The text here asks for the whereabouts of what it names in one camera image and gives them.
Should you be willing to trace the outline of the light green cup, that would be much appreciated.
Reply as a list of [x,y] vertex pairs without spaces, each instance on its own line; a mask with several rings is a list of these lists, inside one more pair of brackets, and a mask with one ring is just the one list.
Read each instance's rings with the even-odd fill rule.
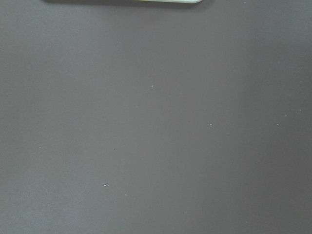
[[129,2],[152,2],[152,3],[178,3],[178,4],[197,4],[201,0],[47,0],[49,3],[79,3],[79,4],[104,4],[104,3],[129,3]]

